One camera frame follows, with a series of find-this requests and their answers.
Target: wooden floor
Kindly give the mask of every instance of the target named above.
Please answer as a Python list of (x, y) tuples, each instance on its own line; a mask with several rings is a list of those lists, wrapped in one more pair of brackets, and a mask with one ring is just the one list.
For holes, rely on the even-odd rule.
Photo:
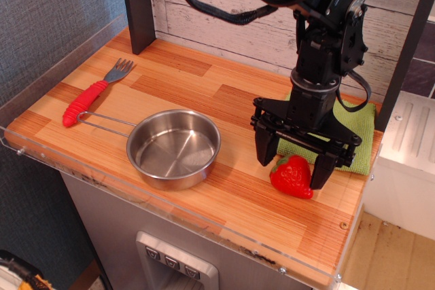
[(435, 289), (435, 241), (363, 213), (343, 282), (358, 290)]

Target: strawberry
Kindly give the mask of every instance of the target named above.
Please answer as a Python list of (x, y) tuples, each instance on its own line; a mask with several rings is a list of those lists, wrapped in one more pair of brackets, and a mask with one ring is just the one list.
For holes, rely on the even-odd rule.
[(298, 198), (313, 197), (310, 167), (302, 156), (285, 156), (278, 160), (269, 177), (273, 187), (280, 192)]

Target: button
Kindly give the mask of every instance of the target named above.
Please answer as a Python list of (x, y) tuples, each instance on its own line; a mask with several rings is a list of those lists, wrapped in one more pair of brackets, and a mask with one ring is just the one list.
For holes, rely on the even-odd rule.
[(186, 270), (186, 275), (190, 276), (191, 278), (194, 278), (195, 280), (199, 280), (199, 272), (197, 270), (194, 270), (193, 268), (189, 266), (184, 266), (184, 270)]
[(148, 256), (150, 256), (152, 259), (160, 261), (160, 253), (156, 249), (149, 248), (148, 246), (145, 246), (145, 249), (147, 251)]
[(179, 263), (178, 263), (178, 261), (176, 261), (175, 259), (170, 258), (168, 256), (165, 256), (164, 260), (166, 261), (166, 265), (168, 265), (169, 267), (171, 267), (173, 269), (179, 270)]

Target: stainless steel pot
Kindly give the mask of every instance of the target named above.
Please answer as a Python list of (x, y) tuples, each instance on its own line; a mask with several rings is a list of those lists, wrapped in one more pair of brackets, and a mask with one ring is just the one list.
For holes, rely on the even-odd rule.
[[(135, 126), (130, 135), (81, 119), (84, 114)], [(220, 133), (206, 116), (191, 110), (168, 110), (151, 115), (137, 125), (84, 111), (77, 120), (128, 137), (131, 164), (152, 187), (181, 190), (204, 180), (220, 150)]]

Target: whitewashed wood wall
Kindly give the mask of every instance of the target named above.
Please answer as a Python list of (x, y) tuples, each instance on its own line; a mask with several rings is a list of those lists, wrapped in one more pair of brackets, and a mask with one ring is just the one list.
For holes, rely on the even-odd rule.
[[(260, 0), (201, 0), (227, 12), (253, 10)], [(366, 0), (364, 42), (369, 47), (357, 72), (372, 87), (372, 100), (383, 102), (419, 0)], [(236, 26), (192, 9), (184, 0), (152, 0), (157, 38), (251, 66), (290, 75), (296, 65), (295, 20), (292, 11), (277, 12)], [(344, 93), (364, 97), (350, 78)]]

